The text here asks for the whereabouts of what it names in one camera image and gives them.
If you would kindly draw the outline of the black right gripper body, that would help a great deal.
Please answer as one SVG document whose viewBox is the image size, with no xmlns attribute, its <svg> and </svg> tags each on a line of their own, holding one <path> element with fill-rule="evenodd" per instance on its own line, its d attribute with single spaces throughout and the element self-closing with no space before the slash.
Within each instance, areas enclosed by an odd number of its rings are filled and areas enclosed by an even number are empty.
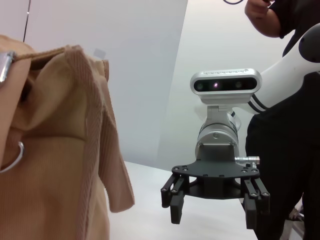
<svg viewBox="0 0 320 240">
<path fill-rule="evenodd" d="M 258 157 L 235 156 L 231 145 L 201 145 L 193 163 L 172 173 L 189 179 L 187 196 L 203 199 L 241 198 L 241 179 L 259 178 Z"/>
</svg>

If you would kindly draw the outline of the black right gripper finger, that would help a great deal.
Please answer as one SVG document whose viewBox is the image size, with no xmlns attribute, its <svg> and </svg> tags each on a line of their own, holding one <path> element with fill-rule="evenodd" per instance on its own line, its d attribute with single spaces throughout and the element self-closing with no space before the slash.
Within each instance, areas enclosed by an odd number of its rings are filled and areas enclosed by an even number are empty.
<svg viewBox="0 0 320 240">
<path fill-rule="evenodd" d="M 161 206 L 170 208 L 172 224 L 180 224 L 184 197 L 189 190 L 189 178 L 175 173 L 169 177 L 161 188 Z"/>
<path fill-rule="evenodd" d="M 271 195 L 259 177 L 241 179 L 240 185 L 246 228 L 255 230 L 262 216 L 270 214 Z"/>
</svg>

